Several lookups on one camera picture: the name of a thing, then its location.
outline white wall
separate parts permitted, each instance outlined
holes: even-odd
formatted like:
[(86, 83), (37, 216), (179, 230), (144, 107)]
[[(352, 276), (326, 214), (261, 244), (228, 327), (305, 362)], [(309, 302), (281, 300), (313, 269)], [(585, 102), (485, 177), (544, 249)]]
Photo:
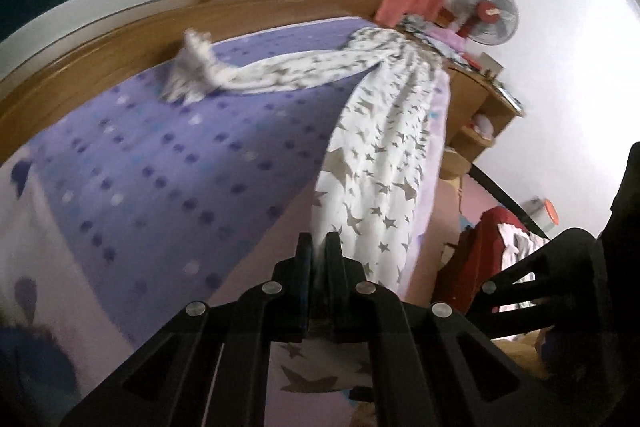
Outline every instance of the white wall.
[(520, 26), (500, 46), (471, 43), (505, 68), (526, 106), (476, 165), (518, 203), (549, 198), (561, 226), (598, 234), (640, 140), (636, 0), (516, 0)]

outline metal screw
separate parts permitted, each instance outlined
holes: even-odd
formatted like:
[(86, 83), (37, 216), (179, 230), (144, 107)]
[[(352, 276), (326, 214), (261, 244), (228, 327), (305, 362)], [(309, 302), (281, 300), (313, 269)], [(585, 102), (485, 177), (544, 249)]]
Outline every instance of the metal screw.
[(262, 291), (267, 295), (276, 295), (282, 291), (282, 284), (277, 281), (268, 281), (262, 285)]
[(447, 317), (449, 317), (450, 314), (453, 313), (453, 310), (451, 309), (451, 306), (449, 306), (448, 304), (445, 304), (444, 302), (436, 302), (431, 307), (431, 313), (436, 315), (436, 317), (441, 317), (443, 319), (446, 319)]
[(356, 284), (356, 292), (362, 295), (371, 295), (376, 291), (376, 285), (369, 281), (362, 281)]
[(207, 311), (207, 305), (204, 302), (193, 301), (187, 304), (184, 311), (190, 317), (197, 317), (198, 315), (202, 315), (205, 311)]
[(487, 281), (486, 283), (484, 283), (482, 285), (482, 291), (484, 293), (489, 294), (489, 295), (491, 295), (493, 292), (495, 292), (496, 289), (497, 289), (497, 286), (495, 285), (495, 282), (493, 282), (493, 281)]

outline dark purple dot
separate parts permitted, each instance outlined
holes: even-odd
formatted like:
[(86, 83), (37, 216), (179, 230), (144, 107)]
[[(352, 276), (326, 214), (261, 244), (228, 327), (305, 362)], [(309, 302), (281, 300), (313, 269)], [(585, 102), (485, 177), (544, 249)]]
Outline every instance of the dark purple dot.
[(267, 210), (267, 216), (271, 219), (278, 219), (282, 215), (282, 209), (279, 206), (270, 206)]
[(144, 295), (148, 289), (146, 281), (143, 279), (138, 279), (133, 285), (133, 292), (136, 295)]
[(105, 261), (107, 261), (107, 263), (112, 263), (116, 258), (116, 251), (111, 247), (107, 247), (102, 252), (102, 257), (105, 259)]
[(231, 187), (232, 194), (242, 194), (246, 190), (246, 185), (237, 183), (233, 187)]
[(198, 206), (198, 200), (196, 198), (191, 198), (190, 200), (186, 200), (182, 204), (182, 209), (185, 212), (191, 212), (192, 210), (195, 210), (197, 206)]
[(222, 241), (226, 241), (227, 239), (231, 238), (232, 235), (234, 235), (234, 229), (232, 229), (231, 227), (220, 227), (218, 229), (218, 237)]
[(217, 273), (210, 273), (205, 277), (204, 283), (207, 285), (207, 288), (215, 291), (220, 288), (222, 279), (220, 279), (220, 275), (218, 275)]
[(211, 223), (213, 223), (214, 218), (215, 214), (213, 212), (211, 212), (210, 210), (204, 210), (203, 213), (201, 213), (198, 217), (198, 223), (200, 223), (201, 225), (210, 225)]

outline polka dot bedsheet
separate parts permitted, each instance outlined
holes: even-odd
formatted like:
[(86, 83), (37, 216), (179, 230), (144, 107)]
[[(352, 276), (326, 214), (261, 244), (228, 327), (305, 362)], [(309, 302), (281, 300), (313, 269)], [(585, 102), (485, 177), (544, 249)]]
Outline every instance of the polka dot bedsheet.
[[(244, 66), (338, 49), (371, 25), (349, 17), (284, 26), (214, 50)], [(287, 228), (286, 214), (309, 206), (301, 194), (311, 188), (313, 197), (338, 116), (366, 74), (182, 107), (159, 100), (170, 67), (86, 102), (0, 169), (0, 314), (49, 328), (82, 394), (185, 303), (215, 304), (270, 231)], [(435, 158), (434, 176), (438, 166)], [(302, 230), (287, 231), (279, 258), (293, 254)], [(25, 281), (26, 297), (16, 290)]]

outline white dot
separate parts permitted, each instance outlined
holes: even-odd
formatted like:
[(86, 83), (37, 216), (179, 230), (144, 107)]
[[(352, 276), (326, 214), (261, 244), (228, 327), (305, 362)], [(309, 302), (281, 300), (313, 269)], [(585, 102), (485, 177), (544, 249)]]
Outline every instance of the white dot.
[(196, 273), (200, 271), (200, 263), (198, 263), (198, 261), (196, 261), (195, 259), (191, 259), (191, 261), (184, 265), (182, 271), (187, 275), (196, 275)]
[(119, 204), (121, 204), (124, 200), (124, 196), (122, 194), (114, 194), (111, 197), (111, 204), (113, 206), (118, 206)]
[(257, 153), (253, 151), (247, 151), (242, 154), (242, 158), (244, 158), (244, 160), (248, 162), (254, 161), (257, 157), (258, 157)]

